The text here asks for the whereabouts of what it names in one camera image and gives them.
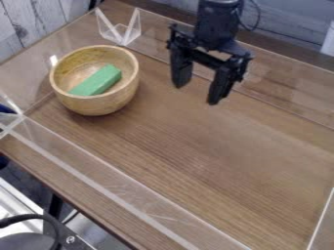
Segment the wooden table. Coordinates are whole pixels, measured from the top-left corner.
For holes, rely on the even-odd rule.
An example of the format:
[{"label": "wooden table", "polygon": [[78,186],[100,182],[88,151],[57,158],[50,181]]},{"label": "wooden table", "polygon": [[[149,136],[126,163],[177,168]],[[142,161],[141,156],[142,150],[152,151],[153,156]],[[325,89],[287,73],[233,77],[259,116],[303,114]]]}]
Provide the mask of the wooden table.
[{"label": "wooden table", "polygon": [[[117,1],[105,2],[101,10],[108,17],[124,20],[132,13],[132,7]],[[269,78],[256,78],[253,88],[275,83],[277,90],[279,86],[284,90],[288,83],[275,72],[289,70],[293,79],[311,79],[299,104],[317,102],[319,109],[303,119],[300,115],[308,110],[293,103],[289,110],[293,99],[288,98],[288,111],[237,92],[220,105],[208,106],[202,102],[208,87],[204,79],[196,77],[186,88],[176,90],[169,84],[168,65],[134,53],[140,87],[133,101],[112,115],[81,117],[49,94],[45,62],[51,55],[62,56],[92,44],[109,43],[97,33],[93,14],[88,14],[1,65],[1,88],[26,117],[248,248],[305,249],[334,187],[334,133],[331,123],[327,127],[317,124],[328,114],[323,114],[323,107],[332,105],[334,87],[328,82],[334,75],[279,58],[267,65]],[[255,51],[257,63],[276,57]],[[288,93],[299,95],[303,89],[295,86]],[[0,150],[134,248],[185,249],[15,137],[7,135],[1,140]],[[57,157],[69,157],[69,151],[62,148]],[[108,180],[113,177],[102,167],[85,161],[72,167],[110,188]]]}]

